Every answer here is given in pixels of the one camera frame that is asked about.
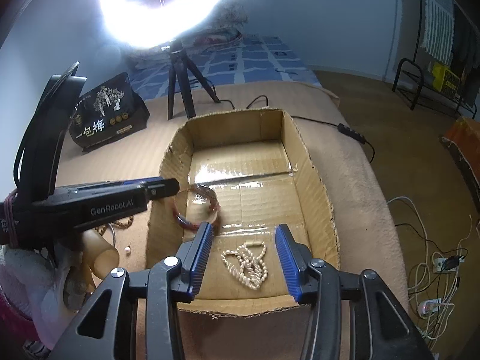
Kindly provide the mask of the gloved left hand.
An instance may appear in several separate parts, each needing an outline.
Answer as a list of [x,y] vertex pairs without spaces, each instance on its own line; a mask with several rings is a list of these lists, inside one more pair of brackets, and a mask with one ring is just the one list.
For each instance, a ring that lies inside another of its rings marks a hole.
[[80,237],[80,249],[56,244],[57,263],[33,250],[1,247],[1,317],[20,341],[40,341],[51,350],[83,306],[86,293],[119,266],[114,245],[95,230]]

